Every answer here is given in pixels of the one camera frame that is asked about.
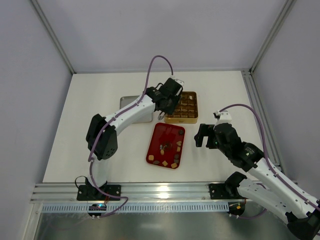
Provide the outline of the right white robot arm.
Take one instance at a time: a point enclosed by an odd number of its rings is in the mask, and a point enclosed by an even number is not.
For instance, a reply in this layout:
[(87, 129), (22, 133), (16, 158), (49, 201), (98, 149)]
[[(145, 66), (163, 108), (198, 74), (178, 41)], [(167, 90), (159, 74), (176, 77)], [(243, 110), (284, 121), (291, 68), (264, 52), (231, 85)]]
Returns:
[(320, 201), (284, 175), (254, 144), (242, 141), (229, 123), (200, 124), (196, 147), (217, 149), (235, 166), (258, 179), (258, 185), (236, 171), (225, 185), (231, 194), (250, 199), (281, 219), (300, 240), (312, 240), (320, 231)]

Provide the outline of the metal tongs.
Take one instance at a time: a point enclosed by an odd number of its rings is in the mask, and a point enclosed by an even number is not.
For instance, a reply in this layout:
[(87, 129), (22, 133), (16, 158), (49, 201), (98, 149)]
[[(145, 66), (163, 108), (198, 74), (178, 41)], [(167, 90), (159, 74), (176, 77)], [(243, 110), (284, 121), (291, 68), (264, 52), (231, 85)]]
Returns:
[(159, 115), (158, 115), (158, 117), (157, 117), (157, 119), (159, 120), (159, 121), (162, 121), (163, 119), (164, 119), (164, 117), (166, 116), (166, 113), (165, 112), (163, 112), (163, 111), (161, 111), (160, 113), (159, 113)]

